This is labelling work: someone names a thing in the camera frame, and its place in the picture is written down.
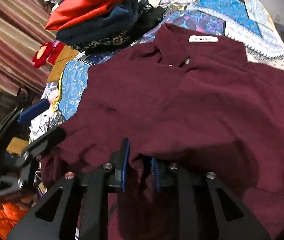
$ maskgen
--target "orange puffer jacket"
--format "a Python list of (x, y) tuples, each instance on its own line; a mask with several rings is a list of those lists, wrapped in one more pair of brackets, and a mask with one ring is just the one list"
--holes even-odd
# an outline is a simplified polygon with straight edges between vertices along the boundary
[(2, 206), (3, 209), (0, 210), (0, 237), (5, 240), (10, 230), (27, 211), (12, 203), (6, 203)]

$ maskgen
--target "maroon shirt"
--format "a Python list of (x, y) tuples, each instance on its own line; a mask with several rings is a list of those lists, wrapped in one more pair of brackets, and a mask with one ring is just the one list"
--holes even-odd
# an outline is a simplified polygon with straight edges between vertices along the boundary
[(43, 180), (56, 181), (107, 162), (130, 139), (133, 169), (109, 239), (170, 239), (172, 197), (153, 192), (140, 153), (215, 172), (272, 238), (284, 229), (284, 71), (248, 62), (240, 42), (191, 35), (206, 34), (165, 24), (152, 43), (90, 67), (77, 112), (61, 125), (67, 138), (42, 162)]

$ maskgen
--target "plush toy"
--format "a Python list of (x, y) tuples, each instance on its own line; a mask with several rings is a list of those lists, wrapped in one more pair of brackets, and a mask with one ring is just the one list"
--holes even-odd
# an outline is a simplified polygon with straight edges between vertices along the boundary
[(46, 62), (54, 65), (64, 46), (65, 44), (59, 41), (46, 42), (42, 44), (39, 51), (36, 52), (32, 59), (34, 67), (39, 68)]

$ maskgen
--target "red folded garment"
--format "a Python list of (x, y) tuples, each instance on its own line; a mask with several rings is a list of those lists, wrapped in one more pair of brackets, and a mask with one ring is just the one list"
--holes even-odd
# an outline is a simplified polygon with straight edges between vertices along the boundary
[(63, 30), (111, 11), (123, 0), (65, 0), (51, 13), (47, 30)]

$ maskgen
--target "silver bolt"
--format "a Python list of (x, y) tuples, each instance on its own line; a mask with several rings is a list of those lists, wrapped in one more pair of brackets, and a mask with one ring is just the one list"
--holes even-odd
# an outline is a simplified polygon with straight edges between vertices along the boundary
[(23, 155), (23, 158), (26, 161), (26, 159), (29, 158), (29, 152), (25, 152)]
[(176, 169), (178, 168), (178, 164), (177, 164), (177, 163), (171, 163), (170, 166), (169, 166), (169, 168), (170, 168), (171, 170), (176, 170)]
[(74, 178), (74, 173), (73, 172), (68, 172), (64, 175), (66, 179), (73, 179)]
[(112, 166), (113, 166), (112, 163), (104, 163), (102, 167), (103, 167), (105, 170), (109, 170), (109, 169), (112, 168)]
[(23, 186), (23, 182), (20, 179), (18, 180), (18, 186), (19, 186), (19, 188), (22, 188), (22, 186)]
[(216, 178), (216, 174), (214, 172), (208, 172), (206, 174), (206, 176), (209, 178), (209, 179), (215, 179)]

